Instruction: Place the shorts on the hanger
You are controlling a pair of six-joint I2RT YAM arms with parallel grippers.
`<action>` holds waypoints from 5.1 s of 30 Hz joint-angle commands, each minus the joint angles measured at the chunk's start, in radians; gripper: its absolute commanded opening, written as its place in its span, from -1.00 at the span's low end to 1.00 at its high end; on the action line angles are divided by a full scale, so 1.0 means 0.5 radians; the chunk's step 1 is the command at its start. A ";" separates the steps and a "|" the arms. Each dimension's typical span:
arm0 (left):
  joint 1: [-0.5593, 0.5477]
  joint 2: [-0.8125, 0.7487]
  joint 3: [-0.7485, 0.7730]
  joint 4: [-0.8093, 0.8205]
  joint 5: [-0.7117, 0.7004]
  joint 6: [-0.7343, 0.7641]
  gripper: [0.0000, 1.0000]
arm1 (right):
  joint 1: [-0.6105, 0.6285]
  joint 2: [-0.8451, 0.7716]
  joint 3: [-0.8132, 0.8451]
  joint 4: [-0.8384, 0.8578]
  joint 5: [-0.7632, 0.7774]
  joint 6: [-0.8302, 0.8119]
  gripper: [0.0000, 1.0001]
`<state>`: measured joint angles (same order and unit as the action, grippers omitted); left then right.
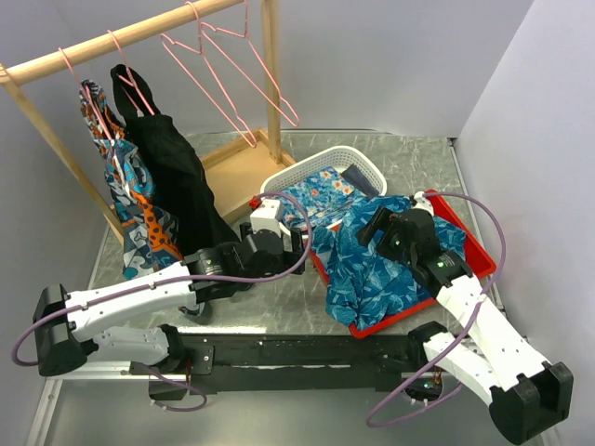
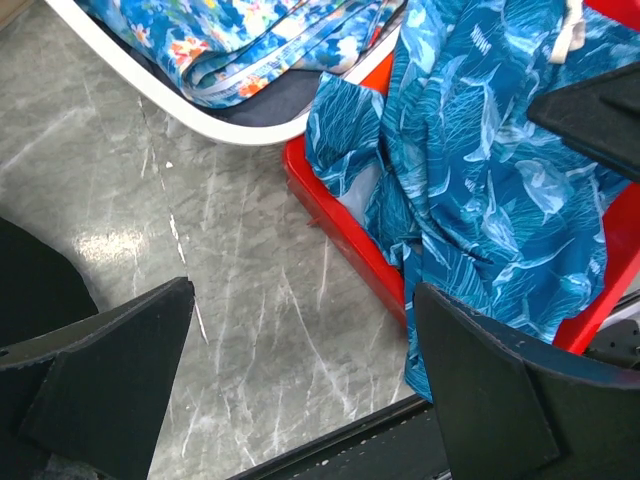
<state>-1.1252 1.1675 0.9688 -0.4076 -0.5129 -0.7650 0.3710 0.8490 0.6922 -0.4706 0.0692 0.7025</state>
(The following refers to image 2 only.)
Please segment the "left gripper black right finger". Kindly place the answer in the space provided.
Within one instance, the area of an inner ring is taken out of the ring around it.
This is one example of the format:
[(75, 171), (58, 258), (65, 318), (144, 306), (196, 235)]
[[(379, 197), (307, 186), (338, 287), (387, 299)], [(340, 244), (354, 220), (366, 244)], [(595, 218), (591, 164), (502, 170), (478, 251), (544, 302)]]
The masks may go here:
[(636, 479), (639, 374), (421, 283), (415, 324), (455, 479)]

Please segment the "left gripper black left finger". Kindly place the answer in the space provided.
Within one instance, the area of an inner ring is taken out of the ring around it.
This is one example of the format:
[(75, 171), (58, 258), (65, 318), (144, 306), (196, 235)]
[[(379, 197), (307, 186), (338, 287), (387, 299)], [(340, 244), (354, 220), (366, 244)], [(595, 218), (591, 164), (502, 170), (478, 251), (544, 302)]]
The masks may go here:
[(144, 479), (194, 308), (176, 277), (108, 312), (1, 349), (1, 476), (51, 455)]

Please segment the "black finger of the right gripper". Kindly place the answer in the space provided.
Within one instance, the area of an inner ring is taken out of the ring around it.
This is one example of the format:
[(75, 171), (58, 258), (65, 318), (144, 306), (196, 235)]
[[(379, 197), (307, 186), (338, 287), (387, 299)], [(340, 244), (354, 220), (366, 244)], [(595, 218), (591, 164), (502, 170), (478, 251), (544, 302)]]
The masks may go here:
[(527, 117), (597, 163), (639, 181), (639, 64), (537, 96)]

